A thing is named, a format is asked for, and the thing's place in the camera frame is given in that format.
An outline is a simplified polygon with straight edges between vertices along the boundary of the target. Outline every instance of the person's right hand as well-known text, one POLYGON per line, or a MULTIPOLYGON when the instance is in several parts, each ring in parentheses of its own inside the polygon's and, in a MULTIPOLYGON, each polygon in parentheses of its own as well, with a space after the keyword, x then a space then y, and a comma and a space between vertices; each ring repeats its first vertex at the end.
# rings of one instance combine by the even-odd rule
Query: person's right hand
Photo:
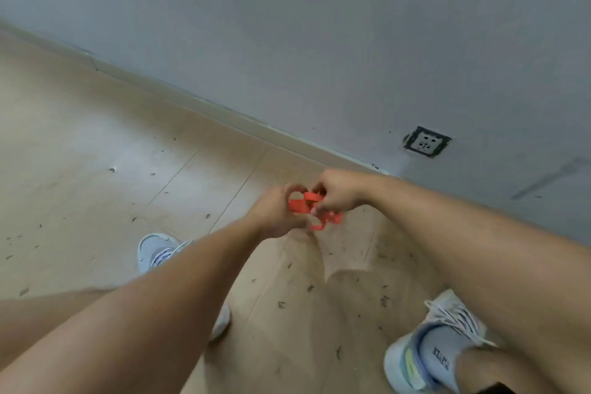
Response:
POLYGON ((324 170, 312 188, 324 199, 314 205, 312 215, 327 211, 344 212, 367 202, 371 175, 329 168, 324 170))

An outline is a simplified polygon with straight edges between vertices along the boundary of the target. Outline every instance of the wall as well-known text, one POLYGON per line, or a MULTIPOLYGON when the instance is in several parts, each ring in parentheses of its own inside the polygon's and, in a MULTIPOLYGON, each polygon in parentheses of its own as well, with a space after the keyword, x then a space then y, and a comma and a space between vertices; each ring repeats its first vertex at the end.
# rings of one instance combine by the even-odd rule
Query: wall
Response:
POLYGON ((0 0, 0 16, 591 243, 590 2, 0 0), (437 159, 401 150, 418 124, 453 137, 437 159))

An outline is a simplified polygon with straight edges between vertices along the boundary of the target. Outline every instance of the shoelace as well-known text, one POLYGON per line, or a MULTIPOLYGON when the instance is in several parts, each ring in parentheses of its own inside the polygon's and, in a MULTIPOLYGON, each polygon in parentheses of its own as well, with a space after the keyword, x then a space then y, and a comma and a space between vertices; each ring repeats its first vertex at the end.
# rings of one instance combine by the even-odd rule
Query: shoelace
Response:
POLYGON ((442 308, 433 301, 425 301, 430 312, 434 313, 434 319, 440 324, 453 327, 466 338, 474 341, 478 346, 488 344, 496 347, 492 341, 486 340, 479 335, 478 321, 462 304, 452 304, 449 309, 442 308))
POLYGON ((170 257, 174 256, 177 252, 181 251, 183 248, 185 248, 185 246, 187 246, 190 242, 189 241, 185 241, 183 243, 181 243, 181 245, 178 248, 175 249, 171 249, 171 248, 167 248, 167 249, 162 249, 158 254, 156 254, 154 256, 154 258, 152 259, 152 262, 150 263, 150 269, 156 267, 156 266, 160 266, 162 265, 164 262, 166 262, 170 257))

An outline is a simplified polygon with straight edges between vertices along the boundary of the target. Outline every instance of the tile floor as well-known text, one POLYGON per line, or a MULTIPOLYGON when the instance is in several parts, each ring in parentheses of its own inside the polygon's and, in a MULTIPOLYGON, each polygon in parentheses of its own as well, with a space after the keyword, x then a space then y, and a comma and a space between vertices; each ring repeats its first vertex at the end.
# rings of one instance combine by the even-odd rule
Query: tile floor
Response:
MULTIPOLYGON (((2 298, 123 284, 145 234, 200 237, 267 186, 323 169, 2 32, 0 131, 2 298)), ((266 241, 229 295, 233 326, 183 392, 390 393, 385 349, 443 288, 369 207, 266 241)))

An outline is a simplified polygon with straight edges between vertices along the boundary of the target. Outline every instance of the scuff mark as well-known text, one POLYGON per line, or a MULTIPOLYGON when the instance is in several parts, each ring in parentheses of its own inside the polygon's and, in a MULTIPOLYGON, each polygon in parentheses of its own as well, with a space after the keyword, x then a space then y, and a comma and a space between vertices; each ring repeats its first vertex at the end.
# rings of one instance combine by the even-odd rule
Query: scuff mark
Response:
POLYGON ((515 195, 511 197, 511 201, 518 201, 522 198, 525 198, 529 194, 543 189, 544 187, 549 186, 550 184, 558 181, 559 179, 563 179, 567 176, 571 176, 575 173, 578 173, 581 168, 584 168, 589 165, 591 165, 591 160, 587 158, 581 158, 580 156, 573 158, 561 165, 558 171, 548 173, 542 176, 538 181, 535 181, 534 183, 528 185, 524 189, 518 191, 515 195))

